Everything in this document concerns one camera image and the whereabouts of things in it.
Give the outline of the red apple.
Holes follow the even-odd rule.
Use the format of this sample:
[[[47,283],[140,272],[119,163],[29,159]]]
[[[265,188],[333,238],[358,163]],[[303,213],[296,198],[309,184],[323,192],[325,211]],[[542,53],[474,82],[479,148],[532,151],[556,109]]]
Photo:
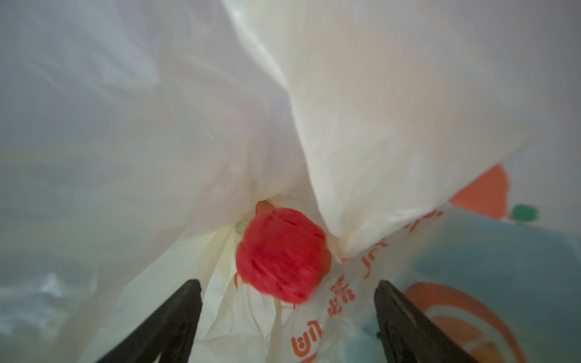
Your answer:
[[[330,271],[332,255],[325,232],[311,219],[261,201],[237,246],[235,264],[242,283],[301,305]]]

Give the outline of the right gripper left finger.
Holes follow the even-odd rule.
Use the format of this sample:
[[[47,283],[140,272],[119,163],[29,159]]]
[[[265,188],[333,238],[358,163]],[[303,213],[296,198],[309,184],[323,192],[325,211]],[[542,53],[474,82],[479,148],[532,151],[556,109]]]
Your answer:
[[[98,361],[187,362],[203,307],[201,283],[186,281],[125,340]]]

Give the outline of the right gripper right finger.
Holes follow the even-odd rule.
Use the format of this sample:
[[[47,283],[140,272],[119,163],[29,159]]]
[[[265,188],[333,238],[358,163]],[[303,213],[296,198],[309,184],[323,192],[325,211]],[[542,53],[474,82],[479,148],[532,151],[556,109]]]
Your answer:
[[[379,281],[374,303],[378,339],[389,363],[477,363],[390,281]]]

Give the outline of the cream plastic bag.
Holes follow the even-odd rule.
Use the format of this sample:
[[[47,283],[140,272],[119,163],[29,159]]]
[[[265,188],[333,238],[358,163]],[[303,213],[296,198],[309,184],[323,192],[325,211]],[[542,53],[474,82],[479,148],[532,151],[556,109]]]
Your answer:
[[[256,205],[321,227],[301,305]],[[578,1],[3,1],[1,360],[94,362],[189,279],[190,362],[377,362],[388,280],[473,357],[580,360]]]

